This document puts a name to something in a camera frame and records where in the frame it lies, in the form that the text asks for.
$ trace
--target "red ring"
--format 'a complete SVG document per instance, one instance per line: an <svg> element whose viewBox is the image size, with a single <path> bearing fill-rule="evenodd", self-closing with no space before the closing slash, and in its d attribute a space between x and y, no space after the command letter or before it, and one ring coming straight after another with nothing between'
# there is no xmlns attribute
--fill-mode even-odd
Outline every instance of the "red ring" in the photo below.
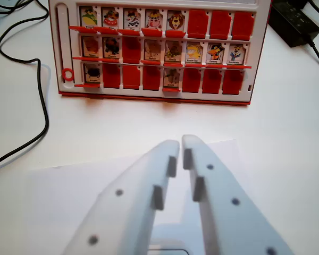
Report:
<svg viewBox="0 0 319 255"><path fill-rule="evenodd" d="M71 75L71 77L66 77L66 72L70 72L72 75ZM62 70L62 77L64 78L64 80L66 80L66 81L73 81L73 79L74 79L74 73L73 73L73 70L71 69L71 68L64 68L63 70Z"/></svg>

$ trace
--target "power adapter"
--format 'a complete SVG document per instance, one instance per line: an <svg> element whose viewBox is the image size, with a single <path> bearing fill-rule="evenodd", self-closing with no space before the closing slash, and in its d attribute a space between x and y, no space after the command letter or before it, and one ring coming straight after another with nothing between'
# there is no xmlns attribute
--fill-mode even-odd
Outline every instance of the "power adapter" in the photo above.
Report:
<svg viewBox="0 0 319 255"><path fill-rule="evenodd" d="M286 0L273 1L268 23L289 47L311 43L319 34L319 27Z"/></svg>

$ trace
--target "character card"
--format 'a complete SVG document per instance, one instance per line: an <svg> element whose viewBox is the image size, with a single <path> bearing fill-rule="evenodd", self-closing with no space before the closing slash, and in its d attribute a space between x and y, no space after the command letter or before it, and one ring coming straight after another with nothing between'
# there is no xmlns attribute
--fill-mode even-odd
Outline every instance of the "character card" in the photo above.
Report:
<svg viewBox="0 0 319 255"><path fill-rule="evenodd" d="M161 60L161 44L157 40L144 40L144 59Z"/></svg>
<svg viewBox="0 0 319 255"><path fill-rule="evenodd" d="M199 42L187 42L186 62L201 63L203 48Z"/></svg>
<svg viewBox="0 0 319 255"><path fill-rule="evenodd" d="M175 68L164 69L163 88L179 88L180 73Z"/></svg>
<svg viewBox="0 0 319 255"><path fill-rule="evenodd" d="M84 64L85 82L100 83L101 65L100 64Z"/></svg>
<svg viewBox="0 0 319 255"><path fill-rule="evenodd" d="M82 36L81 45L83 57L99 57L98 39L93 36Z"/></svg>
<svg viewBox="0 0 319 255"><path fill-rule="evenodd" d="M164 61L181 62L182 45L178 41L165 41Z"/></svg>
<svg viewBox="0 0 319 255"><path fill-rule="evenodd" d="M167 30L182 30L184 29L184 16L181 11L168 11Z"/></svg>
<svg viewBox="0 0 319 255"><path fill-rule="evenodd" d="M227 64L229 65L243 65L245 59L246 49L243 44L231 44L229 46Z"/></svg>
<svg viewBox="0 0 319 255"><path fill-rule="evenodd" d="M221 64L223 59L224 48L222 44L210 42L208 44L206 63Z"/></svg>
<svg viewBox="0 0 319 255"><path fill-rule="evenodd" d="M79 7L80 25L82 27L92 28L97 25L97 12L92 6Z"/></svg>
<svg viewBox="0 0 319 255"><path fill-rule="evenodd" d="M119 58L119 42L116 38L104 38L104 58Z"/></svg>
<svg viewBox="0 0 319 255"><path fill-rule="evenodd" d="M119 28L118 20L119 20L119 13L115 11L113 7L104 7L102 8L102 17L103 17L103 27L109 27L112 29Z"/></svg>
<svg viewBox="0 0 319 255"><path fill-rule="evenodd" d="M140 31L140 13L137 9L124 9L124 29Z"/></svg>
<svg viewBox="0 0 319 255"><path fill-rule="evenodd" d="M162 18L159 10L145 10L145 27L162 30Z"/></svg>

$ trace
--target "guess who game board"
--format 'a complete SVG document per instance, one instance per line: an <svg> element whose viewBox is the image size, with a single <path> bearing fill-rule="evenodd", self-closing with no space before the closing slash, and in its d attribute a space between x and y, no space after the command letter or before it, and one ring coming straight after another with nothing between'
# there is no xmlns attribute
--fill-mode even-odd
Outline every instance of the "guess who game board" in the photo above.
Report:
<svg viewBox="0 0 319 255"><path fill-rule="evenodd" d="M250 104L270 0L49 0L59 93Z"/></svg>

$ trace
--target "white table surface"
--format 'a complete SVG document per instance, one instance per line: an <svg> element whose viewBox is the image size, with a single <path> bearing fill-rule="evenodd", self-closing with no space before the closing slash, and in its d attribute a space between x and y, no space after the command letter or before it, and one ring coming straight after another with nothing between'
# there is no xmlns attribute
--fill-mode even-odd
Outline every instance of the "white table surface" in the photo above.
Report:
<svg viewBox="0 0 319 255"><path fill-rule="evenodd" d="M319 25L311 6L304 11ZM0 35L11 24L43 13L32 3L0 17ZM319 50L319 35L314 42ZM3 50L41 59L51 124L39 144L0 169L0 220L9 220L8 211L21 210L2 199L23 185L6 181L13 176L142 154L163 140L195 134L207 143L236 139L254 203L296 254L319 254L319 63L310 47L289 48L268 27L248 107L61 97L49 20L13 35ZM0 156L44 127L36 77L35 65L0 55ZM19 222L2 231L20 233ZM2 240L0 245L18 242Z"/></svg>

